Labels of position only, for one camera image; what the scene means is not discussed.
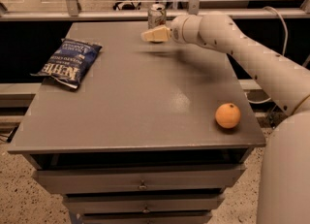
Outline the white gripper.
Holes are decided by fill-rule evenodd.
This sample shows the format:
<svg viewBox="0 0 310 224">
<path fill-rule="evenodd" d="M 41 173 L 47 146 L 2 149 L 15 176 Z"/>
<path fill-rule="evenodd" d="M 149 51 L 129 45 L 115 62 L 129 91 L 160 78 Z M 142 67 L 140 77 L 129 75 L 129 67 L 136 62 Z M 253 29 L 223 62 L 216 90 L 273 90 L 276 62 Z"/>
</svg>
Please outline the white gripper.
<svg viewBox="0 0 310 224">
<path fill-rule="evenodd" d="M 200 16 L 195 15 L 177 16 L 170 23 L 170 29 L 166 25 L 159 25 L 142 32 L 140 36 L 144 41 L 152 43 L 167 42 L 172 37 L 180 44 L 200 45 L 202 43 L 199 33 L 201 19 Z"/>
</svg>

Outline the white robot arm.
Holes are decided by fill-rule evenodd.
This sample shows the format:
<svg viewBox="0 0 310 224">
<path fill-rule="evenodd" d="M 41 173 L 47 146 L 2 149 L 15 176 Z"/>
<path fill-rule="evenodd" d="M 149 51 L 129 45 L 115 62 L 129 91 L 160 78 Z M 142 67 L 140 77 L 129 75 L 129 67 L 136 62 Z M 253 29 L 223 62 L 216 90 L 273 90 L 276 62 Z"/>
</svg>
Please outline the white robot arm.
<svg viewBox="0 0 310 224">
<path fill-rule="evenodd" d="M 195 44 L 229 54 L 287 118 L 263 152 L 256 224 L 309 224 L 310 71 L 247 37 L 221 12 L 176 17 L 141 33 L 147 42 Z"/>
</svg>

